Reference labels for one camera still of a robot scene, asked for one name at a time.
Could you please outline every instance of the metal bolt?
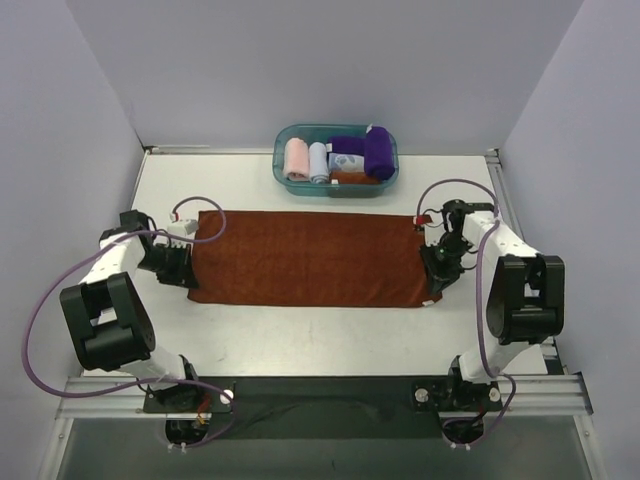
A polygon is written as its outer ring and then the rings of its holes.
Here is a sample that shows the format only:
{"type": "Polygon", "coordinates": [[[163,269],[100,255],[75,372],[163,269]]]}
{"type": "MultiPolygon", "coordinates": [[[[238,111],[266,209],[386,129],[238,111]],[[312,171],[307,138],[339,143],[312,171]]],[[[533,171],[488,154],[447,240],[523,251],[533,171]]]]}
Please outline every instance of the metal bolt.
{"type": "Polygon", "coordinates": [[[418,403],[425,403],[429,400],[429,392],[426,388],[419,388],[414,394],[418,403]]]}
{"type": "Polygon", "coordinates": [[[491,400],[492,402],[499,402],[500,390],[498,390],[496,387],[493,387],[491,390],[489,390],[489,400],[491,400]]]}

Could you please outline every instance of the teal plastic bin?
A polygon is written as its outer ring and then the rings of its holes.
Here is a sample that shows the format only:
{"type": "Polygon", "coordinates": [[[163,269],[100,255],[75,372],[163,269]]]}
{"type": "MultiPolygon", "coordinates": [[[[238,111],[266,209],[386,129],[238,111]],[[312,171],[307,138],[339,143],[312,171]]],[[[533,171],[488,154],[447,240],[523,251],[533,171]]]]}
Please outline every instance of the teal plastic bin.
{"type": "Polygon", "coordinates": [[[282,175],[284,166],[284,147],[289,139],[301,138],[307,145],[314,142],[327,143],[329,137],[335,135],[349,135],[353,137],[365,137],[368,125],[292,125],[282,130],[276,138],[273,149],[273,176],[293,195],[306,197],[339,197],[339,198],[363,198],[377,197],[381,195],[385,188],[390,187],[398,178],[398,151],[396,140],[393,135],[391,144],[393,145],[393,163],[396,172],[393,176],[378,185],[332,185],[330,183],[292,182],[282,175]]]}

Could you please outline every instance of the wall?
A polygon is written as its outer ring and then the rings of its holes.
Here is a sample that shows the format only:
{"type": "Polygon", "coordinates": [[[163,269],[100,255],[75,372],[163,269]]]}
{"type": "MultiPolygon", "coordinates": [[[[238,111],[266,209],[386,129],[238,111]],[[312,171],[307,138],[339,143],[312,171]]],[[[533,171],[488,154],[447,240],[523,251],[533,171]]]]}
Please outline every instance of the wall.
{"type": "MultiPolygon", "coordinates": [[[[22,371],[28,312],[117,221],[142,149],[62,1],[0,1],[0,63],[0,476],[18,480],[36,476],[58,405],[22,371]]],[[[32,345],[62,387],[77,363],[55,299],[32,345]]]]}
{"type": "Polygon", "coordinates": [[[639,18],[635,0],[586,0],[502,155],[527,240],[566,261],[560,353],[616,480],[640,470],[639,18]]]}
{"type": "Polygon", "coordinates": [[[582,0],[68,0],[146,145],[376,122],[401,151],[506,140],[582,0]]]}

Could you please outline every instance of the purple towel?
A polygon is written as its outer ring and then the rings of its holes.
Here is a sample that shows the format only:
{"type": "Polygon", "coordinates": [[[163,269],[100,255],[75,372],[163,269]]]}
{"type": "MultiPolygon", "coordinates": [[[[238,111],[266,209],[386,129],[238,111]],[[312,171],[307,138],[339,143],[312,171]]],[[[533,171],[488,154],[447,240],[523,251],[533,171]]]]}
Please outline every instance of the purple towel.
{"type": "Polygon", "coordinates": [[[345,155],[360,155],[364,157],[364,138],[336,135],[327,142],[329,153],[343,153],[345,155]]]}
{"type": "Polygon", "coordinates": [[[364,173],[385,181],[395,172],[389,132],[382,127],[372,127],[364,141],[364,173]]]}

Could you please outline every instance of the purple cable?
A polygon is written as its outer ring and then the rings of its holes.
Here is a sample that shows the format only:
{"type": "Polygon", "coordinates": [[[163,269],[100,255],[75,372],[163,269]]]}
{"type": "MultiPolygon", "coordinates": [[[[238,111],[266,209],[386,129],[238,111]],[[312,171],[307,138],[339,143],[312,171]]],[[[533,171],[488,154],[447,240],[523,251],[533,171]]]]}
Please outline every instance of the purple cable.
{"type": "MultiPolygon", "coordinates": [[[[491,369],[491,366],[489,365],[489,360],[487,359],[487,350],[484,344],[484,315],[482,314],[482,259],[484,257],[484,248],[485,248],[485,245],[487,244],[487,241],[489,240],[489,237],[500,226],[500,219],[498,218],[499,205],[498,205],[498,199],[495,196],[495,194],[484,185],[481,185],[478,182],[474,182],[473,180],[467,180],[464,178],[451,178],[447,180],[440,180],[439,182],[434,183],[422,193],[422,196],[420,197],[420,200],[418,201],[418,206],[416,208],[416,216],[420,215],[420,210],[422,209],[422,201],[427,196],[427,194],[431,190],[433,190],[435,187],[445,183],[466,183],[468,185],[473,185],[474,187],[478,187],[479,189],[483,190],[491,197],[491,200],[493,200],[493,204],[495,206],[495,211],[493,212],[493,217],[495,219],[495,222],[491,226],[491,228],[487,230],[487,232],[482,236],[482,239],[480,240],[480,244],[478,245],[478,256],[477,256],[478,260],[477,260],[477,267],[476,267],[476,328],[478,331],[478,347],[480,348],[480,359],[482,361],[482,367],[484,368],[487,375],[491,378],[495,379],[498,376],[502,376],[507,380],[509,380],[509,382],[511,382],[511,393],[509,394],[509,396],[507,397],[507,400],[502,405],[502,410],[500,410],[500,412],[496,416],[493,423],[489,426],[489,428],[487,428],[487,430],[483,433],[483,435],[480,438],[464,445],[454,443],[456,447],[457,446],[471,447],[473,445],[477,445],[478,443],[482,442],[491,434],[491,432],[493,432],[496,429],[496,427],[502,421],[502,418],[504,417],[504,415],[507,413],[507,410],[509,409],[509,405],[511,405],[511,402],[516,395],[516,381],[511,375],[507,373],[495,372],[491,369]]],[[[456,419],[445,420],[442,426],[444,427],[454,421],[456,421],[456,419]]],[[[444,436],[444,433],[443,433],[443,437],[447,441],[451,441],[444,436]]]]}
{"type": "Polygon", "coordinates": [[[47,385],[46,383],[44,383],[36,375],[35,371],[33,370],[33,367],[31,366],[31,360],[29,359],[29,339],[31,337],[31,331],[33,330],[33,325],[35,324],[36,318],[38,317],[38,313],[42,309],[42,306],[44,305],[44,302],[47,300],[47,298],[49,298],[49,295],[51,295],[51,293],[58,287],[58,285],[60,285],[69,275],[71,275],[72,273],[76,272],[80,268],[84,267],[85,265],[87,265],[89,263],[95,262],[98,258],[100,258],[102,255],[107,253],[109,250],[111,250],[112,248],[117,246],[120,242],[128,240],[129,238],[140,236],[140,235],[157,235],[157,236],[160,236],[160,237],[166,237],[166,238],[170,238],[170,239],[173,239],[173,240],[181,240],[181,241],[189,242],[189,243],[208,243],[208,242],[213,242],[213,241],[217,240],[218,238],[220,238],[220,236],[224,233],[225,229],[227,228],[227,216],[225,215],[224,210],[222,209],[222,207],[220,207],[220,205],[218,205],[213,200],[211,200],[209,198],[206,198],[206,197],[199,197],[199,196],[189,197],[189,198],[186,198],[186,199],[180,201],[175,207],[173,207],[172,212],[176,213],[176,210],[180,206],[182,206],[185,203],[190,202],[192,200],[203,200],[205,202],[208,202],[211,205],[213,205],[214,207],[216,207],[218,212],[220,212],[220,215],[222,217],[222,226],[220,227],[220,231],[218,231],[218,233],[216,233],[213,237],[204,238],[204,239],[201,239],[201,240],[196,240],[196,239],[191,239],[191,238],[186,238],[186,237],[180,237],[180,236],[177,236],[177,235],[172,235],[172,234],[167,233],[167,232],[162,232],[160,230],[153,230],[153,231],[152,230],[138,230],[138,231],[127,233],[126,235],[123,235],[122,237],[120,237],[118,239],[117,242],[110,243],[106,247],[100,249],[94,255],[91,255],[89,258],[86,258],[85,260],[82,260],[81,262],[79,262],[76,265],[72,266],[71,268],[69,268],[68,270],[63,272],[58,278],[56,278],[53,281],[53,283],[49,286],[49,288],[47,288],[47,290],[44,292],[44,294],[36,301],[33,309],[31,310],[31,313],[29,314],[29,319],[27,321],[27,326],[25,327],[24,336],[22,337],[22,348],[21,348],[21,352],[20,352],[21,353],[21,359],[22,359],[22,366],[24,368],[25,373],[27,374],[27,377],[29,377],[29,380],[31,380],[36,387],[38,387],[39,389],[43,390],[44,392],[46,392],[46,393],[48,393],[50,395],[54,395],[56,397],[60,397],[60,398],[90,398],[90,397],[97,397],[97,396],[100,396],[100,395],[106,395],[108,393],[118,392],[118,391],[124,390],[126,388],[135,387],[136,385],[152,384],[152,383],[157,383],[159,381],[163,381],[165,383],[176,383],[176,384],[179,384],[179,385],[193,385],[193,386],[196,386],[196,387],[200,387],[200,388],[203,388],[203,389],[206,389],[206,390],[213,391],[216,394],[222,395],[223,397],[227,398],[227,400],[229,400],[229,407],[230,407],[231,413],[232,413],[231,421],[229,422],[229,424],[227,424],[225,427],[223,427],[219,431],[215,432],[214,434],[205,437],[200,442],[193,443],[191,445],[187,445],[187,448],[201,447],[203,445],[206,445],[207,443],[211,442],[212,440],[220,437],[222,434],[227,432],[231,428],[231,426],[233,425],[233,422],[235,420],[235,417],[233,415],[233,398],[229,394],[227,394],[224,390],[222,390],[221,388],[216,387],[214,385],[209,385],[207,383],[199,382],[197,380],[177,380],[177,379],[170,379],[170,378],[143,378],[141,380],[135,380],[135,381],[123,383],[122,385],[117,385],[115,387],[106,388],[104,390],[98,390],[98,391],[95,391],[95,392],[72,393],[72,392],[65,392],[64,390],[57,390],[57,389],[47,385]]]}

